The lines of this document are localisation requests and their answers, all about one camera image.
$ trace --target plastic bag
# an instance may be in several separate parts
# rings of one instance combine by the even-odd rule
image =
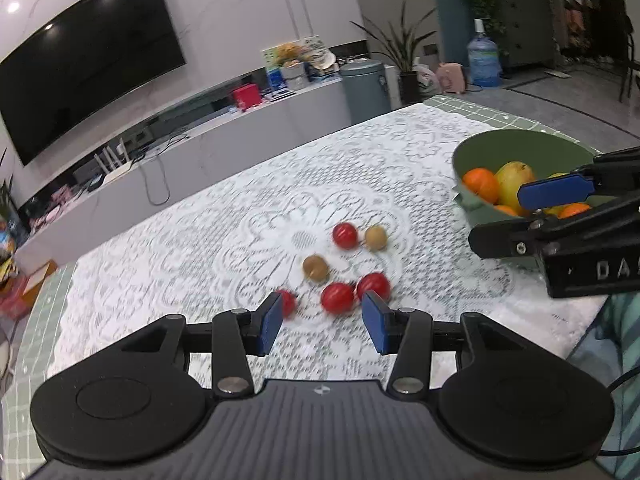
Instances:
[[[438,77],[429,69],[427,65],[420,63],[420,58],[414,59],[414,71],[418,73],[418,86],[420,90],[420,97],[422,99],[428,99],[434,95],[442,94],[442,88]]]

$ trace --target cherry tomato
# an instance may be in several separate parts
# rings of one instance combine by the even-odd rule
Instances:
[[[332,237],[335,244],[341,249],[353,249],[358,245],[358,230],[346,222],[334,227]]]
[[[289,317],[296,309],[296,297],[283,288],[279,288],[276,292],[282,295],[282,317]]]
[[[358,282],[356,295],[359,300],[362,300],[364,293],[369,291],[375,292],[384,301],[389,301],[391,297],[391,284],[382,272],[372,272]]]
[[[353,285],[331,283],[320,295],[322,307],[331,314],[343,314],[353,307]]]

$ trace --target black cable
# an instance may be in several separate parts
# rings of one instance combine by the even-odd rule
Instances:
[[[171,138],[169,142],[167,142],[166,146],[162,150],[160,150],[160,152],[156,153],[154,156],[152,156],[149,159],[149,161],[152,161],[155,158],[157,158],[158,164],[160,165],[160,171],[162,171],[162,180],[164,181],[164,187],[166,188],[166,199],[164,199],[162,202],[157,202],[157,203],[154,202],[153,200],[151,200],[151,195],[149,194],[149,184],[146,181],[146,173],[145,173],[145,170],[142,169],[142,162],[146,158],[146,152],[144,155],[142,155],[142,158],[140,159],[140,164],[138,165],[138,168],[140,169],[140,173],[142,173],[142,179],[145,181],[146,199],[149,200],[149,203],[155,207],[160,207],[161,205],[166,204],[167,202],[169,202],[169,199],[171,198],[171,189],[169,189],[169,183],[166,180],[166,172],[164,171],[164,164],[162,163],[162,159],[160,158],[160,155],[162,155],[166,150],[168,150],[174,144],[189,138],[187,134],[181,136],[179,139],[177,139],[176,137],[177,136]]]
[[[166,199],[164,199],[164,201],[156,203],[153,200],[151,200],[151,195],[149,195],[149,184],[146,181],[146,173],[145,173],[145,170],[142,169],[142,164],[138,165],[138,169],[140,170],[140,173],[142,173],[142,179],[145,181],[146,199],[149,200],[149,203],[151,205],[158,207],[169,202],[169,199],[171,198],[171,190],[169,189],[169,184],[166,181],[166,173],[164,172],[164,164],[162,163],[162,159],[159,157],[159,154],[156,155],[154,158],[158,159],[158,164],[160,165],[160,171],[162,171],[162,179],[164,180],[164,186],[166,187]]]
[[[607,388],[607,391],[610,394],[613,393],[614,390],[622,386],[622,384],[626,383],[627,381],[633,379],[638,374],[640,374],[640,366],[631,368],[631,370],[629,370],[628,372],[625,372],[620,377],[618,377],[615,381],[613,381]],[[600,456],[626,456],[626,455],[631,455],[633,453],[638,453],[638,452],[640,452],[640,446],[631,447],[629,449],[621,449],[619,451],[610,451],[610,450],[601,449],[598,454]]]

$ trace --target green bowl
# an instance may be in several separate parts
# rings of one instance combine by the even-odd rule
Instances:
[[[533,130],[492,130],[469,137],[453,153],[458,195],[455,200],[464,210],[471,226],[499,222],[513,218],[486,202],[463,183],[463,175],[473,168],[487,168],[494,173],[512,160],[528,164],[537,179],[554,173],[569,173],[578,166],[589,164],[599,152],[576,140]],[[593,197],[591,206],[610,198]]]

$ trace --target lace tablecloth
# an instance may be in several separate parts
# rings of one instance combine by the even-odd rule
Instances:
[[[322,285],[304,279],[302,260],[314,253],[327,259],[332,280],[383,271],[392,307],[412,306],[439,320],[482,312],[566,356],[604,298],[551,300],[537,272],[480,260],[466,241],[450,160],[466,136],[491,129],[414,105],[268,160],[116,236],[68,268],[68,282],[62,275],[66,309],[46,374],[165,314],[204,322],[222,310],[254,309],[283,287],[298,294],[298,312],[284,322],[271,354],[250,361],[257,387],[265,376],[385,381],[393,358],[376,354],[359,309],[326,314]],[[382,224],[388,249],[339,250],[331,230],[341,221],[361,232]],[[432,386],[453,372],[453,359],[437,356]],[[208,384],[204,355],[193,356],[190,373]],[[19,422],[32,431],[28,420]]]

